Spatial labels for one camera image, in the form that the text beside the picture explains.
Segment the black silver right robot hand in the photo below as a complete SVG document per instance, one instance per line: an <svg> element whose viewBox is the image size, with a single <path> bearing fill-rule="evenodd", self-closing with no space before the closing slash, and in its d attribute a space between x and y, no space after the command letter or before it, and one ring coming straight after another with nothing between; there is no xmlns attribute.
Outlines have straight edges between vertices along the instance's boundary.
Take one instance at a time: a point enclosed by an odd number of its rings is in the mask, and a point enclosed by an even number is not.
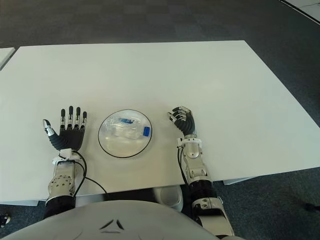
<svg viewBox="0 0 320 240"><path fill-rule="evenodd" d="M168 112L168 119L183 133L184 136L196 135L196 125L193 113L184 106L175 107Z"/></svg>

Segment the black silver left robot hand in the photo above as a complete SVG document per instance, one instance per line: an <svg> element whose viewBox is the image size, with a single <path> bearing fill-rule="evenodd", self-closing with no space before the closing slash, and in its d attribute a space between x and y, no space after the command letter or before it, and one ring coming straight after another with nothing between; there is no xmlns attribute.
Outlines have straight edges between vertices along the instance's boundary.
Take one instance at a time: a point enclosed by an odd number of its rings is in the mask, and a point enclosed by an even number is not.
<svg viewBox="0 0 320 240"><path fill-rule="evenodd" d="M85 136L87 112L77 107L68 108L68 114L64 108L60 111L59 134L53 129L47 119L42 120L43 129L48 136L51 145L58 151L64 149L80 150Z"/></svg>

